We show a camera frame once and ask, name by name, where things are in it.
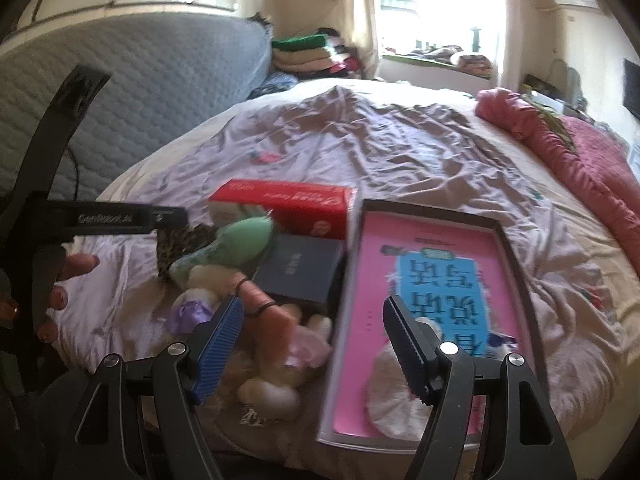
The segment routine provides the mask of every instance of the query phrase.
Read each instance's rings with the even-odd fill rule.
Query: open box
[[[367,414],[367,383],[388,343],[382,306],[399,294],[415,317],[441,322],[444,340],[486,355],[488,334],[517,351],[548,395],[542,340],[520,265],[495,219],[409,203],[363,200],[334,338],[318,440],[372,452],[413,454],[419,440],[382,434]],[[465,447],[480,439],[472,412]]]

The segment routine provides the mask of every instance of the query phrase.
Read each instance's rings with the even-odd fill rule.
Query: white bed sheet
[[[254,110],[267,104],[295,103],[301,98],[326,91],[335,84],[334,80],[308,82],[283,94],[265,96],[252,102],[236,105],[135,165],[114,181],[101,198],[126,200],[155,174],[193,152],[220,131],[228,120],[242,111]],[[519,170],[536,184],[538,190],[555,203],[569,231],[585,252],[599,264],[612,293],[618,319],[625,328],[631,352],[626,373],[627,380],[620,398],[609,406],[606,415],[595,428],[570,443],[579,476],[581,478],[598,476],[613,458],[640,413],[640,396],[637,394],[640,389],[637,379],[637,372],[640,370],[638,360],[640,283],[624,254],[609,232],[555,180],[534,155],[500,130],[487,125],[473,115],[474,101],[452,91],[436,92],[404,85],[362,81],[344,81],[339,84],[356,88],[359,92],[366,92],[371,99],[380,103],[412,106],[439,102],[465,114],[473,124],[478,126],[477,134],[507,155]]]

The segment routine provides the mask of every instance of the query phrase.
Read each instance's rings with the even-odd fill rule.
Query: pink blanket
[[[564,116],[563,139],[538,110],[504,88],[479,92],[476,115],[533,150],[609,228],[640,276],[640,185],[612,140]]]

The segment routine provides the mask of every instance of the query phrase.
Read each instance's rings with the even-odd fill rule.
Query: leopard print fabric
[[[170,280],[169,267],[175,260],[205,247],[216,239],[217,229],[209,225],[181,227],[177,229],[158,229],[156,257],[158,276]]]

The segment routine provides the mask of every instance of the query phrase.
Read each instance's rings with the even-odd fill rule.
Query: blue quilted mattress
[[[240,18],[190,13],[117,16],[61,28],[0,57],[0,195],[56,90],[78,64],[111,73],[72,137],[78,198],[202,121],[247,99],[268,74],[270,33]],[[74,195],[68,153],[50,197]]]

